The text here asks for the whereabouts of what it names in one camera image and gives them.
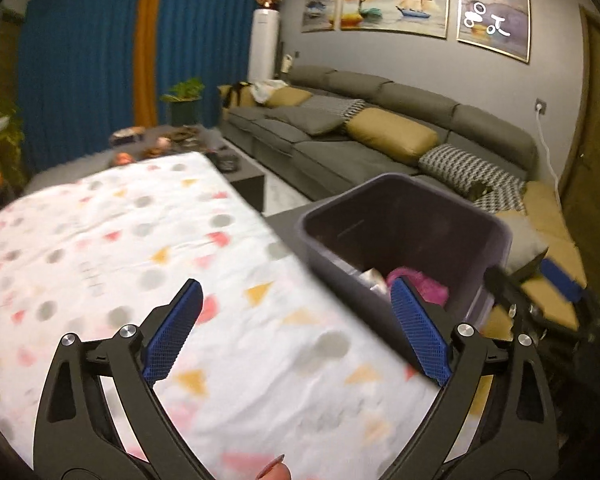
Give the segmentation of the purple calligraphy painting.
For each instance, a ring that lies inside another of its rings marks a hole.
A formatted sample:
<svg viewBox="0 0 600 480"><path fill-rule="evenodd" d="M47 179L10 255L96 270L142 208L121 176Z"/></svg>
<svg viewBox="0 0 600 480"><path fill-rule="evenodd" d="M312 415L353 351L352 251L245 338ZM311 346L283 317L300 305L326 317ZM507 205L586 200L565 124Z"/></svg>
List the purple calligraphy painting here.
<svg viewBox="0 0 600 480"><path fill-rule="evenodd" d="M528 64L530 0L458 0L456 39Z"/></svg>

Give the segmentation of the white cloth on sofa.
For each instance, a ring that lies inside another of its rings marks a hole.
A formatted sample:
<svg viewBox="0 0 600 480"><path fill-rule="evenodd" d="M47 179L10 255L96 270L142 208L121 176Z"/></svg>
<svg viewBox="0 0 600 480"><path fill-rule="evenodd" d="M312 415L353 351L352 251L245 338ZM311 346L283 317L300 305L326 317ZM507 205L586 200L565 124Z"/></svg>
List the white cloth on sofa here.
<svg viewBox="0 0 600 480"><path fill-rule="evenodd" d="M287 86L286 81L281 79L262 79L252 82L249 89L253 99L259 105L264 105L276 91Z"/></svg>

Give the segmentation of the small grey landscape painting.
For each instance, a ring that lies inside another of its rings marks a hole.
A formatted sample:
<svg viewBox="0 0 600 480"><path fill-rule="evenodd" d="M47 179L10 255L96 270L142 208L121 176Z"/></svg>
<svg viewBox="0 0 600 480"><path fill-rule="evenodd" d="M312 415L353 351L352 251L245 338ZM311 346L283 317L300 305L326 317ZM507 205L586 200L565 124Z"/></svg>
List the small grey landscape painting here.
<svg viewBox="0 0 600 480"><path fill-rule="evenodd" d="M337 0L303 0L301 31L327 32L334 29Z"/></svg>

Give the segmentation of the far yellow cushion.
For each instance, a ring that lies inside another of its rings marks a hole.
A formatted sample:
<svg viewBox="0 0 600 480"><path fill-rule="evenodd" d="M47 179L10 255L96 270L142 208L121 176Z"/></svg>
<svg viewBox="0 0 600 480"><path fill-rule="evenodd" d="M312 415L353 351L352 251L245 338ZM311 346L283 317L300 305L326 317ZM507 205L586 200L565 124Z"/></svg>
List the far yellow cushion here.
<svg viewBox="0 0 600 480"><path fill-rule="evenodd" d="M275 90L264 105L268 108L299 106L311 99L312 96L313 94L309 91L286 86Z"/></svg>

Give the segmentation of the yellow sofa cushion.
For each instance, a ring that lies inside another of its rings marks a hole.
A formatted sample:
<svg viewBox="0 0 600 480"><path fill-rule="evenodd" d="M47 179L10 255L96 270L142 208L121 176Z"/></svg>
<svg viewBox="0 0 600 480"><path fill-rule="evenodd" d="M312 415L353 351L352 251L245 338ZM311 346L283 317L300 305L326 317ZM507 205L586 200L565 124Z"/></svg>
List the yellow sofa cushion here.
<svg viewBox="0 0 600 480"><path fill-rule="evenodd" d="M346 129L355 141L411 166L439 144L431 128L381 108L362 110L347 122Z"/></svg>

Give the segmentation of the plant on corner stand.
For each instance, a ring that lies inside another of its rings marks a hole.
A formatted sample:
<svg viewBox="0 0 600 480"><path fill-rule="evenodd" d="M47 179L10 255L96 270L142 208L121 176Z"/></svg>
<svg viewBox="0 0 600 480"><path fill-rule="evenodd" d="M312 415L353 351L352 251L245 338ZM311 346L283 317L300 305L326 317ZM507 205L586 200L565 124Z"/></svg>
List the plant on corner stand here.
<svg viewBox="0 0 600 480"><path fill-rule="evenodd" d="M14 103L0 106L0 174L16 195L29 178L23 160L24 132L20 111Z"/></svg>

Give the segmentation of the dark grey trash bin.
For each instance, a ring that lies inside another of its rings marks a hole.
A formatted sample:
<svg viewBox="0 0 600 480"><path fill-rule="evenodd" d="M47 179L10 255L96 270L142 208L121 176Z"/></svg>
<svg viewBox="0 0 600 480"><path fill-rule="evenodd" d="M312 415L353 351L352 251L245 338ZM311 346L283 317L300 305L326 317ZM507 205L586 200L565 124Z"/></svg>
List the dark grey trash bin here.
<svg viewBox="0 0 600 480"><path fill-rule="evenodd" d="M390 300L361 274L422 272L448 289L444 310L455 322L480 328L494 305L484 272L504 266L512 244L493 214L405 174L382 174L333 197L300 218L297 234L311 270L410 364L417 359Z"/></svg>

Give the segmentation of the near patterned cushion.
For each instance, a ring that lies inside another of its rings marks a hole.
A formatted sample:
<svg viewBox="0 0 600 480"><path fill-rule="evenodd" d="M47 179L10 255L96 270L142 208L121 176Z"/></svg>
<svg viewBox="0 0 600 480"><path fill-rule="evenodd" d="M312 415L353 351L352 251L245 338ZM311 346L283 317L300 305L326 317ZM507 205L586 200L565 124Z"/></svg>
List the near patterned cushion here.
<svg viewBox="0 0 600 480"><path fill-rule="evenodd" d="M418 166L490 214L509 210L526 212L522 200L526 192L524 180L451 144L428 151L419 159Z"/></svg>

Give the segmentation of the white standing air conditioner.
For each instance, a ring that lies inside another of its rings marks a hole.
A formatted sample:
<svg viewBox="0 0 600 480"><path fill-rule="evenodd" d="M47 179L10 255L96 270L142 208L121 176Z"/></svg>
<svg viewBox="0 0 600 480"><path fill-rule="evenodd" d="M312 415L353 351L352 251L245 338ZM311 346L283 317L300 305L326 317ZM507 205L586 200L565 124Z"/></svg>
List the white standing air conditioner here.
<svg viewBox="0 0 600 480"><path fill-rule="evenodd" d="M278 32L277 10L257 9L253 12L247 76L249 82L274 77Z"/></svg>

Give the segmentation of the brown wooden door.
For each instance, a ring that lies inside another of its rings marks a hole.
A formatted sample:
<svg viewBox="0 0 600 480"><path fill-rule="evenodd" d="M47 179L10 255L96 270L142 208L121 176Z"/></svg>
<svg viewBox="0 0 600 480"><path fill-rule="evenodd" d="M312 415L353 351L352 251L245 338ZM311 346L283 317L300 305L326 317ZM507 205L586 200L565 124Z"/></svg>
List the brown wooden door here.
<svg viewBox="0 0 600 480"><path fill-rule="evenodd" d="M562 211L588 286L600 297L600 18L581 11L583 87L577 131L562 175Z"/></svg>

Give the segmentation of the orange curtain strip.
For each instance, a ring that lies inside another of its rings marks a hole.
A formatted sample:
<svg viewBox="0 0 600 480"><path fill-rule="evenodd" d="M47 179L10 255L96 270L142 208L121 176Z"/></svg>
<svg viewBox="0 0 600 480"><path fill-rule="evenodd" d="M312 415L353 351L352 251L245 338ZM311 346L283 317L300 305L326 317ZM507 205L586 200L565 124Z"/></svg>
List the orange curtain strip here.
<svg viewBox="0 0 600 480"><path fill-rule="evenodd" d="M156 89L157 27L160 0L137 0L133 44L134 125L158 125Z"/></svg>

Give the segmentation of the patterned white tablecloth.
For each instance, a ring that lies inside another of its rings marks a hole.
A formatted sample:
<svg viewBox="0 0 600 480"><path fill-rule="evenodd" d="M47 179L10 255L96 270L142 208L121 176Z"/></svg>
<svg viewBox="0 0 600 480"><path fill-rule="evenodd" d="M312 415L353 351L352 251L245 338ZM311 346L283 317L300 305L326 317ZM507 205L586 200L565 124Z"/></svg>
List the patterned white tablecloth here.
<svg viewBox="0 0 600 480"><path fill-rule="evenodd" d="M204 156L109 169L0 211L0 430L23 460L60 338L105 339L193 278L199 321L155 392L220 479L376 479L437 388L353 316Z"/></svg>

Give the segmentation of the grey sectional sofa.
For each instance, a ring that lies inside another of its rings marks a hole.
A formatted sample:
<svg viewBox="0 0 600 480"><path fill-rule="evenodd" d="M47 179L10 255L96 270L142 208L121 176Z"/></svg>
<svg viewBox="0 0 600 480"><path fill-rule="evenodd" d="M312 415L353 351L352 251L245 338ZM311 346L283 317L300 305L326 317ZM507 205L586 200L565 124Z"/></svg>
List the grey sectional sofa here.
<svg viewBox="0 0 600 480"><path fill-rule="evenodd" d="M584 285L580 252L553 191L533 179L539 151L521 128L441 94L324 66L226 84L219 98L222 135L311 200L396 172L495 214L513 234L508 272L549 320L579 327L540 267L553 260Z"/></svg>

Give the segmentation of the pink foam fruit net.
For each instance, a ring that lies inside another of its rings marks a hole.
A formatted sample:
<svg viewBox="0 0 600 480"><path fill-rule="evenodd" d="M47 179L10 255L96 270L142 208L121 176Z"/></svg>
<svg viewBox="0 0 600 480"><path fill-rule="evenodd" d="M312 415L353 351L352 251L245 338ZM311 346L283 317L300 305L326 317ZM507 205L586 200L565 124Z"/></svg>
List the pink foam fruit net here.
<svg viewBox="0 0 600 480"><path fill-rule="evenodd" d="M449 300L449 289L425 273L401 266L387 275L387 286L390 287L398 278L406 278L430 304L444 307Z"/></svg>

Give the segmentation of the blue curtain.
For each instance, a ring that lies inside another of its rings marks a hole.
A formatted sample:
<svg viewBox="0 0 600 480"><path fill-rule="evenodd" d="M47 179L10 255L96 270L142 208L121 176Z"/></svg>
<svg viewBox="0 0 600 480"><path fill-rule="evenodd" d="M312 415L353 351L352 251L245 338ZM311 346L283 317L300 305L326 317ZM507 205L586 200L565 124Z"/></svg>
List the blue curtain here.
<svg viewBox="0 0 600 480"><path fill-rule="evenodd" d="M40 172L107 148L135 126L133 44L137 0L31 0L19 38L18 101L23 158ZM247 77L256 0L160 0L156 89L204 83L199 122L221 116L218 88Z"/></svg>

